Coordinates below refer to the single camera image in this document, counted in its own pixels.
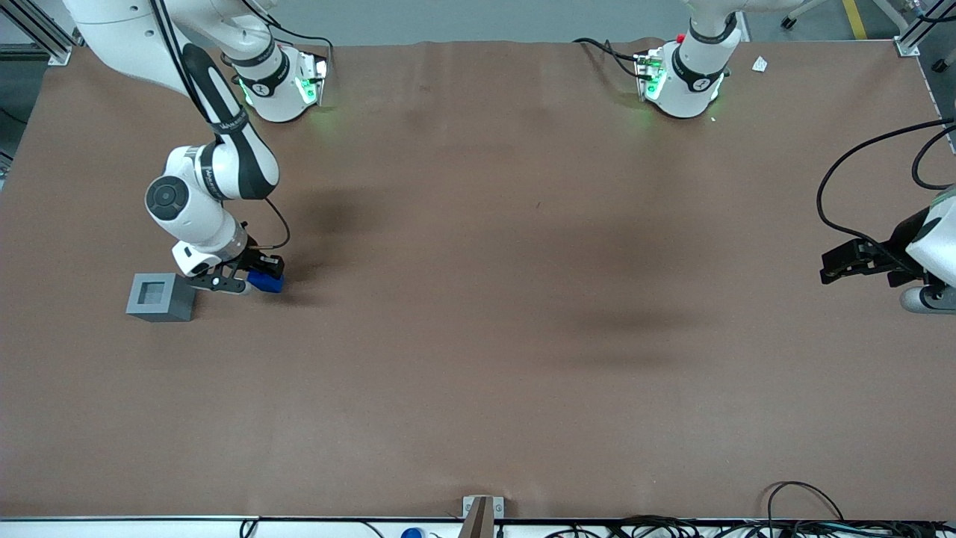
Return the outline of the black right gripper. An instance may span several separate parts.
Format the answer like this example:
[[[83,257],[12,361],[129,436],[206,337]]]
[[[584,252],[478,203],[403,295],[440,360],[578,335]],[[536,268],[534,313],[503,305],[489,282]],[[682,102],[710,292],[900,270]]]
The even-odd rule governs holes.
[[[269,255],[257,248],[246,248],[234,259],[223,260],[212,273],[189,276],[187,284],[195,289],[222,292],[230,295],[249,293],[248,282],[239,279],[241,271],[256,273],[260,278],[283,279],[285,262],[281,256]]]

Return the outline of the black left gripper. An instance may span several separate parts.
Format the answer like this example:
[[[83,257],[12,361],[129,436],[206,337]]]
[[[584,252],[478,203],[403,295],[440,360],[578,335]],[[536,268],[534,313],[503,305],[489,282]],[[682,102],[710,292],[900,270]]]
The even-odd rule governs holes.
[[[882,251],[881,245],[874,245],[861,238],[854,238],[822,254],[822,268],[819,270],[820,282],[832,285],[847,276],[869,276],[874,273],[888,273],[887,282],[891,288],[908,285],[909,282],[923,280],[925,269],[906,253],[906,247],[918,235],[929,210],[916,212],[899,222],[887,241],[887,249],[898,260]]]

